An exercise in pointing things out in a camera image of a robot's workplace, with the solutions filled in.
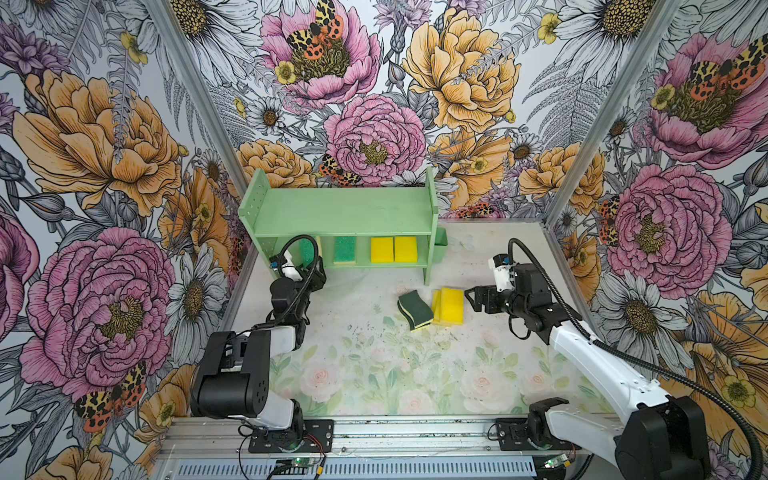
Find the dark green scrub sponge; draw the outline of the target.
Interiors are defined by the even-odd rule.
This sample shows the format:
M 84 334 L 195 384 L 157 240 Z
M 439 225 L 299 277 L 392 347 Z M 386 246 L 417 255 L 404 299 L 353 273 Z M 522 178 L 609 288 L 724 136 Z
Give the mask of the dark green scrub sponge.
M 410 291 L 400 295 L 397 307 L 399 312 L 406 318 L 411 331 L 416 331 L 432 324 L 434 318 L 433 311 L 417 291 Z

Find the small yellow sponge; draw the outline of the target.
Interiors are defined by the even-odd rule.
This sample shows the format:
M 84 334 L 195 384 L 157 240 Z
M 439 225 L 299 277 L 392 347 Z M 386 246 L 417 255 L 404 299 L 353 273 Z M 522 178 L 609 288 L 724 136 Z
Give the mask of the small yellow sponge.
M 393 237 L 373 237 L 370 239 L 370 262 L 372 264 L 391 264 L 394 262 L 394 258 Z

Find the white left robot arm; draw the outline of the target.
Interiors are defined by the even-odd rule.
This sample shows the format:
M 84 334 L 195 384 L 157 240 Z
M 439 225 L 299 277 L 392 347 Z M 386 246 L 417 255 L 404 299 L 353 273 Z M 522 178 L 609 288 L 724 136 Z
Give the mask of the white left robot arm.
M 191 387 L 193 416 L 239 418 L 269 433 L 304 435 L 299 403 L 270 389 L 272 359 L 302 346 L 310 294 L 326 282 L 320 259 L 296 272 L 297 279 L 284 274 L 270 285 L 272 310 L 267 320 L 245 332 L 211 335 Z

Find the green circuit board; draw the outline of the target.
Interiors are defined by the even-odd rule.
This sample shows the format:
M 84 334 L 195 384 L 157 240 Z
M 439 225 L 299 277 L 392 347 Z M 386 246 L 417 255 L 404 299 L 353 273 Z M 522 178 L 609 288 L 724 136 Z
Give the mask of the green circuit board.
M 277 460 L 275 467 L 277 469 L 291 470 L 291 469 L 310 469 L 310 468 L 313 468 L 315 465 L 316 465 L 316 461 L 313 461 L 308 457 L 298 457 L 298 458 Z

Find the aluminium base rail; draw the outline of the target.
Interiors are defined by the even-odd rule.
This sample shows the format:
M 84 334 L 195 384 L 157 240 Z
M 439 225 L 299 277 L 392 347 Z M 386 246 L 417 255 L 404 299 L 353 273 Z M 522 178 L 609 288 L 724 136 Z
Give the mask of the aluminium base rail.
M 252 453 L 248 431 L 232 420 L 190 418 L 170 429 L 155 479 L 536 479 L 566 477 L 584 452 L 500 444 L 495 415 L 340 416 L 330 444 L 295 452 Z M 276 461 L 308 457 L 310 469 L 277 469 Z

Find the green metal shelf unit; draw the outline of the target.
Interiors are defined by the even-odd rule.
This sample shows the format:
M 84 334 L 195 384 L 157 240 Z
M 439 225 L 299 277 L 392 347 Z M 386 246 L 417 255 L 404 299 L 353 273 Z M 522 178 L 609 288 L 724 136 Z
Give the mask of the green metal shelf unit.
M 335 239 L 356 239 L 356 260 L 348 268 L 419 268 L 430 283 L 439 206 L 432 168 L 422 187 L 278 188 L 262 170 L 256 172 L 239 206 L 239 218 L 264 261 L 293 237 L 318 240 L 325 267 L 333 261 Z M 409 263 L 375 263 L 370 240 L 414 237 L 418 257 Z

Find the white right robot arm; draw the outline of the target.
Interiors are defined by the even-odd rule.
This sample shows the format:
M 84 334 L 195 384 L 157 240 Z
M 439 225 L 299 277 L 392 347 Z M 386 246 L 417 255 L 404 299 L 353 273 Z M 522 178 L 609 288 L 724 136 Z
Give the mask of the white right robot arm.
M 625 479 L 707 479 L 712 470 L 705 417 L 687 397 L 597 344 L 597 338 L 542 272 L 498 255 L 488 262 L 494 282 L 465 291 L 476 312 L 523 320 L 528 332 L 563 355 L 598 389 L 613 416 L 589 414 L 560 397 L 533 403 L 524 427 L 499 425 L 500 444 L 553 449 L 584 447 Z

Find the large yellow sponge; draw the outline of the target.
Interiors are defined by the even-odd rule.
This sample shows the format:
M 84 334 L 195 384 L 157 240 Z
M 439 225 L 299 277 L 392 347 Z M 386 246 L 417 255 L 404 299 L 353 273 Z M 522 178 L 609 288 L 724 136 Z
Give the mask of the large yellow sponge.
M 464 324 L 464 293 L 453 288 L 436 290 L 432 299 L 433 323 L 442 326 Z

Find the light green scrub sponge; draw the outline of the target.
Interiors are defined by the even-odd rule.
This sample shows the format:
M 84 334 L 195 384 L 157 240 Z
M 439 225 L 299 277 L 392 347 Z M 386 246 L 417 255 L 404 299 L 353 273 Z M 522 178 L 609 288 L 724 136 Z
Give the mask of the light green scrub sponge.
M 354 265 L 357 239 L 354 236 L 338 236 L 334 239 L 333 263 L 335 265 Z

